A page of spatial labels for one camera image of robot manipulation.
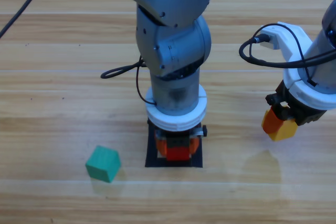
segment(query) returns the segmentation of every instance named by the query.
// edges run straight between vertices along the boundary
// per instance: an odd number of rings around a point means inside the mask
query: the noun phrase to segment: orange block
[[[167,141],[166,140],[158,140],[155,137],[156,149],[160,152],[160,154],[165,157],[167,155]]]
[[[196,138],[192,138],[190,139],[190,146],[189,146],[189,152],[190,154],[195,154],[195,152],[197,151],[199,147],[199,138],[196,137]]]
[[[186,161],[190,159],[188,147],[173,147],[167,149],[168,161]]]
[[[270,113],[270,111],[266,111],[264,119],[263,119],[263,128],[267,119],[267,115]],[[268,136],[274,141],[281,141],[287,138],[291,138],[295,135],[296,131],[298,129],[298,125],[295,122],[295,119],[284,121],[283,124],[280,126],[280,128],[272,133],[269,133]]]
[[[267,134],[272,134],[274,132],[277,132],[281,128],[281,126],[284,124],[283,120],[277,118],[272,108],[269,111],[266,111],[262,122],[263,122],[262,129]]]

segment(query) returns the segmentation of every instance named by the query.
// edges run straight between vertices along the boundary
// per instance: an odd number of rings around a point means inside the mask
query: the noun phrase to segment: white bracket
[[[304,55],[312,45],[312,41],[305,31],[299,26],[282,22],[278,24],[285,25],[293,31],[299,40]],[[285,28],[269,26],[261,30],[260,33],[267,34],[271,38],[270,42],[260,44],[273,50],[281,49],[286,62],[301,60],[300,51],[294,36]],[[283,75],[285,86],[298,101],[318,110],[331,110],[336,108],[336,94],[323,94],[307,86],[305,82],[301,80],[298,69],[284,69]]]

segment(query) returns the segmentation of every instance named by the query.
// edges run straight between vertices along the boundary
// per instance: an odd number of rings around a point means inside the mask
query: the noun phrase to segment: green block
[[[110,183],[121,166],[119,154],[102,146],[97,146],[85,167],[91,178]]]

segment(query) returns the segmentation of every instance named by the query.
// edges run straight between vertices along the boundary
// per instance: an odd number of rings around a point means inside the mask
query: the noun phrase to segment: black cable
[[[246,62],[250,63],[250,64],[254,64],[254,65],[258,65],[258,66],[263,66],[263,67],[270,67],[270,68],[283,68],[283,69],[288,69],[288,68],[309,68],[309,67],[314,67],[317,65],[321,65],[324,63],[327,63],[329,61],[335,60],[336,59],[336,49],[334,50],[330,50],[328,52],[324,52],[322,54],[316,55],[314,57],[305,59],[305,60],[297,60],[297,61],[290,61],[290,62],[267,62],[264,60],[260,60],[260,59],[256,59],[255,57],[252,56],[251,53],[251,46],[252,44],[256,44],[256,43],[261,43],[261,42],[269,42],[270,37],[268,35],[265,34],[261,34],[256,36],[262,29],[264,29],[267,26],[281,26],[283,27],[284,25],[282,24],[268,24],[265,26],[262,26],[260,29],[258,29],[255,34],[253,35],[253,37],[246,41],[245,43],[243,43],[239,49],[239,55],[241,56],[242,59],[244,59]],[[296,38],[296,42],[298,44],[299,47],[299,51],[300,54],[302,53],[301,50],[301,46],[300,43],[298,42],[297,38]],[[246,56],[244,54],[244,49],[250,45],[250,57]]]
[[[143,62],[142,56],[140,56],[139,62]],[[142,97],[142,95],[140,93],[138,79],[139,79],[139,69],[140,69],[141,65],[142,65],[142,63],[139,64],[138,67],[137,67],[137,69],[136,69],[136,75],[137,75],[137,80],[136,80],[137,85],[136,85],[136,88],[138,90],[138,94],[139,94],[140,98],[142,99],[142,101],[144,101],[144,102],[146,102],[148,104],[156,105],[156,102],[149,102],[149,101],[147,101],[144,97]]]
[[[140,56],[140,59],[137,63],[134,63],[133,65],[128,65],[128,66],[115,68],[115,69],[111,69],[109,71],[106,71],[106,72],[101,74],[100,78],[102,78],[102,79],[113,78],[113,77],[119,76],[119,75],[121,75],[121,74],[123,74],[127,71],[130,71],[133,68],[136,68],[136,75],[137,75],[137,77],[136,77],[136,84],[137,84],[136,88],[137,88],[137,91],[138,91],[138,94],[139,94],[140,98],[145,103],[156,105],[156,102],[149,102],[141,95],[141,92],[140,92],[140,89],[139,89],[139,69],[140,69],[140,67],[142,67],[142,68],[146,67],[146,64],[144,63],[144,61],[142,59],[142,56]]]
[[[17,11],[17,13],[11,18],[11,20],[5,25],[5,27],[0,31],[0,39],[4,34],[7,32],[7,30],[12,26],[12,24],[19,18],[19,16],[25,11],[25,9],[28,7],[28,5],[32,2],[32,0],[26,0],[26,2],[23,4],[23,6],[20,8],[20,10]]]

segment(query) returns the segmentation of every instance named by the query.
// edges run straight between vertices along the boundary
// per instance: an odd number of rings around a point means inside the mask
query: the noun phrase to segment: wooden table
[[[3,27],[25,0],[0,0]],[[287,22],[314,39],[332,0],[212,0],[204,168],[144,168],[148,126],[135,73],[131,0],[34,0],[0,40],[0,223],[336,223],[336,112],[272,142],[265,96],[281,70],[238,56],[260,25]],[[279,51],[254,54],[283,61]],[[150,85],[143,69],[143,93]],[[112,184],[89,178],[97,145],[118,150]]]

